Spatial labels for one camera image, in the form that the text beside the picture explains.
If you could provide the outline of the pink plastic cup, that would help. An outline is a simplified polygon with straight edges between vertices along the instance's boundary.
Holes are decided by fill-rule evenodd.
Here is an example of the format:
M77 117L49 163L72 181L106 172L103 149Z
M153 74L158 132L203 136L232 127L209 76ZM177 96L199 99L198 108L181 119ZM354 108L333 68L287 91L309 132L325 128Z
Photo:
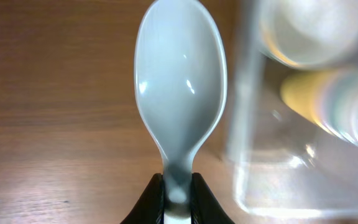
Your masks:
M312 118L317 126L330 135L347 141L334 127L333 120L330 118L330 114L333 112L334 98L337 96L334 89L340 79L341 74L339 72L325 72L318 76L314 88Z

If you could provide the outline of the green plastic cup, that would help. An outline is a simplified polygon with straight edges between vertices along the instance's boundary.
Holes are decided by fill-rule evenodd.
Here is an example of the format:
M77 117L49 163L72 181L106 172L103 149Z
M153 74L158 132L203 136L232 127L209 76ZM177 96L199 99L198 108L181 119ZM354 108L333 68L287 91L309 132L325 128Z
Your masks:
M340 139L358 146L351 130L351 111L358 91L358 71L340 73L331 86L328 118L331 132Z

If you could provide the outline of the yellow plastic cup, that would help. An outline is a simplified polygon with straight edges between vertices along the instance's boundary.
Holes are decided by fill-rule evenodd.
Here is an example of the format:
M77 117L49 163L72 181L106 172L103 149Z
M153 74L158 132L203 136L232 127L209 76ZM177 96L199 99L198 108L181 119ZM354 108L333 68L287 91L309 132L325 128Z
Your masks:
M290 109L331 135L333 133L323 124L318 110L324 89L332 77L330 71L298 72L286 77L280 87L281 99Z

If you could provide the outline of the white plastic bowl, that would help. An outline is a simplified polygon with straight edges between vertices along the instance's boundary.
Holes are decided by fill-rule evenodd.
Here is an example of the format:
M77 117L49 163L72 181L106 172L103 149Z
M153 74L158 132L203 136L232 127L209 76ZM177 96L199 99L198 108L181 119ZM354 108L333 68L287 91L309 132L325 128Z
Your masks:
M264 0L261 28L298 69L319 69L343 63L358 53L358 0Z

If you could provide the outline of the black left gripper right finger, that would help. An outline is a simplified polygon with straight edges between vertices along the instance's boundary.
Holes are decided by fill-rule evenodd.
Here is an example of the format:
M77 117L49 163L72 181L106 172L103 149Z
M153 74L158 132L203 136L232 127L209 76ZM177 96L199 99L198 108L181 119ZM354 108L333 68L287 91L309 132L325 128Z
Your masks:
M192 224L234 224L200 173L192 174L190 196Z

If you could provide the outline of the yellow plastic bowl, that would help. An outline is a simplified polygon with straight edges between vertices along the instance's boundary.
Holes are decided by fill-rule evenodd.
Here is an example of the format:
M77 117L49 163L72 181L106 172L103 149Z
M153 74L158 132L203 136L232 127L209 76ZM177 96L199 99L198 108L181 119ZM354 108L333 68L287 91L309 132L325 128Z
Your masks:
M266 28L261 28L261 38L265 49L268 52L268 55L273 57L275 60L289 66L289 67L299 67L300 64L289 59L282 51L277 47L273 35Z

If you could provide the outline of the white plastic spoon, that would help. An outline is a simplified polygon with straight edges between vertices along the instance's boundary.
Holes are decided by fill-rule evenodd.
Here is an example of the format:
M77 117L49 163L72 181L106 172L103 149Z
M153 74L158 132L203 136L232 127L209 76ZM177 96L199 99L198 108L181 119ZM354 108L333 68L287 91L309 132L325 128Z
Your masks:
M195 0L156 0L139 26L135 100L163 163L167 224L191 221L194 158L213 132L227 98L223 41Z

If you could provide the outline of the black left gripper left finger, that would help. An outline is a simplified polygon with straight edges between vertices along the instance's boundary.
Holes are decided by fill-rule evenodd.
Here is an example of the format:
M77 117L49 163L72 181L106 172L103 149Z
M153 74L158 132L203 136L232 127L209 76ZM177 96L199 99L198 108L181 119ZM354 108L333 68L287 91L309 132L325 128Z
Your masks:
M163 224L163 175L156 173L121 224Z

